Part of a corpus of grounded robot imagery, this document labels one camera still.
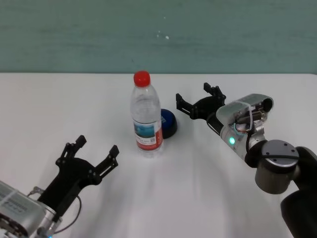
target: green led light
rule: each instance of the green led light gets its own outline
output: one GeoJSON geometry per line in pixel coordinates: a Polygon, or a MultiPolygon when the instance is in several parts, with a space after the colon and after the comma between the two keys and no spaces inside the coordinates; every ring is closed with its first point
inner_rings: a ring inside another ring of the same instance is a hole
{"type": "Polygon", "coordinates": [[[230,138],[229,138],[229,143],[230,143],[231,145],[234,145],[234,143],[236,143],[236,140],[235,140],[233,137],[230,137],[230,138]]]}

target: red bottle cap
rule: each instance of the red bottle cap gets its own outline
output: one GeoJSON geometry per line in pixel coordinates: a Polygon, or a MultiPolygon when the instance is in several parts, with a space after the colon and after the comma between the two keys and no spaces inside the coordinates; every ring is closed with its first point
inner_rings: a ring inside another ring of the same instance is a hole
{"type": "Polygon", "coordinates": [[[151,79],[150,74],[146,71],[139,71],[134,74],[134,84],[137,87],[149,86],[151,79]]]}

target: black cable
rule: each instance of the black cable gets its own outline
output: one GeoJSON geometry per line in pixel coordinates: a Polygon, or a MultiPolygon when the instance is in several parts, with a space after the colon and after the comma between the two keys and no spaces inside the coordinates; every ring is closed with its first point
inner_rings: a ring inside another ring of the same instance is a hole
{"type": "Polygon", "coordinates": [[[217,135],[219,135],[219,132],[216,131],[216,130],[212,127],[212,125],[209,124],[209,120],[210,120],[210,118],[211,118],[213,115],[214,115],[214,113],[211,113],[211,114],[207,117],[207,119],[206,119],[207,126],[208,126],[211,130],[213,130],[214,133],[216,133],[217,135]]]}
{"type": "Polygon", "coordinates": [[[66,226],[65,228],[63,228],[63,229],[61,229],[61,230],[59,230],[59,231],[57,231],[57,232],[54,232],[54,235],[57,234],[57,233],[61,233],[61,232],[65,231],[65,230],[67,230],[68,228],[70,228],[70,227],[77,221],[77,219],[78,219],[78,217],[79,217],[79,214],[80,214],[80,212],[81,212],[81,208],[82,208],[81,199],[80,199],[79,196],[77,196],[77,198],[78,198],[78,200],[79,200],[79,209],[78,209],[78,213],[77,213],[77,215],[76,215],[76,218],[74,219],[74,221],[72,221],[72,222],[71,222],[68,226],[66,226]]]}

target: metal cylinder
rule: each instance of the metal cylinder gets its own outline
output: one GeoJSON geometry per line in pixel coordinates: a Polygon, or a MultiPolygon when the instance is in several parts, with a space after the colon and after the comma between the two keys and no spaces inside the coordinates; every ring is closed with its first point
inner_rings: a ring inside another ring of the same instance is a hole
{"type": "Polygon", "coordinates": [[[265,143],[255,176],[258,187],[271,194],[283,193],[293,179],[298,159],[296,148],[285,141],[265,143]]]}
{"type": "Polygon", "coordinates": [[[290,181],[292,180],[294,171],[286,174],[278,174],[268,170],[263,161],[259,162],[256,172],[256,183],[260,189],[270,194],[281,194],[285,192],[290,181]]]}

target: dark blue object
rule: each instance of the dark blue object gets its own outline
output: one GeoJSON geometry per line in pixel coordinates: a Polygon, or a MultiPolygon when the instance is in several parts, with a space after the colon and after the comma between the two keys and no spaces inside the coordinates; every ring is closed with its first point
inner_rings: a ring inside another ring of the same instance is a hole
{"type": "Polygon", "coordinates": [[[166,109],[161,109],[163,138],[170,138],[177,131],[177,122],[174,114],[166,109]]]}

